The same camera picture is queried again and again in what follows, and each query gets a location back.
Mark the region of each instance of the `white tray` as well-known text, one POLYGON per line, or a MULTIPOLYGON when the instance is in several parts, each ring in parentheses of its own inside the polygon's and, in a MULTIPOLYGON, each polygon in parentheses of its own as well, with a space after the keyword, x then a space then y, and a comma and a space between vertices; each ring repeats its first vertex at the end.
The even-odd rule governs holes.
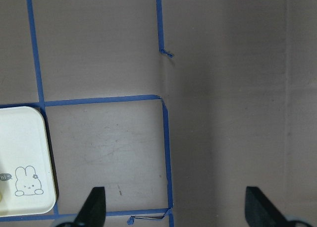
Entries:
POLYGON ((0 217, 42 214, 55 204, 52 166, 41 114, 0 109, 0 217))

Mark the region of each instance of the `cartoon rabbit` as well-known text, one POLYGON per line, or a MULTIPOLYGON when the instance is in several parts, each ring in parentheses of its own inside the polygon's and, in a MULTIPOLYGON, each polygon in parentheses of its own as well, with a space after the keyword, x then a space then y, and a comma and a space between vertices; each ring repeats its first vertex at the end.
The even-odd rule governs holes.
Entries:
POLYGON ((26 168, 18 167, 15 170, 16 176, 16 196, 42 195, 42 184, 35 173, 35 168, 27 166, 26 168))

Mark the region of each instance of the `bunny drawing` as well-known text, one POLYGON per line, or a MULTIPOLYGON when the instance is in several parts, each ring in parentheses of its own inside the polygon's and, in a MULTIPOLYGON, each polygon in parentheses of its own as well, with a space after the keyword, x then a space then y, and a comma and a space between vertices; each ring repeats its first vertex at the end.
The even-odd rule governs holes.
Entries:
POLYGON ((16 176, 16 196, 42 195, 42 184, 35 173, 35 168, 27 166, 26 168, 18 167, 15 170, 16 176))

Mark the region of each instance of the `rabbit paw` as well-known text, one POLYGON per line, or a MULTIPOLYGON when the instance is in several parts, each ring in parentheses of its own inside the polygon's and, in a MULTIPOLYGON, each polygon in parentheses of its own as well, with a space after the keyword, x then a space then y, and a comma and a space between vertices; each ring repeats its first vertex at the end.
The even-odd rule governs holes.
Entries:
POLYGON ((36 189, 34 192, 37 195, 42 195, 44 191, 42 189, 36 189))
POLYGON ((23 191, 16 191, 16 192, 15 192, 15 195, 16 195, 16 196, 23 196, 23 195, 24 195, 24 192, 23 192, 23 191))

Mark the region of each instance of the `rabbit ear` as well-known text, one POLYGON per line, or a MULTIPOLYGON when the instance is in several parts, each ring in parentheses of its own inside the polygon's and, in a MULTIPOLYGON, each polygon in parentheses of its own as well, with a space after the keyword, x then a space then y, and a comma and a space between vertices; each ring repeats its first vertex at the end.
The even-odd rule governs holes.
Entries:
POLYGON ((35 168, 32 166, 27 166, 25 168, 26 176, 33 176, 35 174, 35 168))
POLYGON ((15 176, 17 179, 25 177, 26 176, 25 169, 23 167, 18 167, 15 170, 15 176))

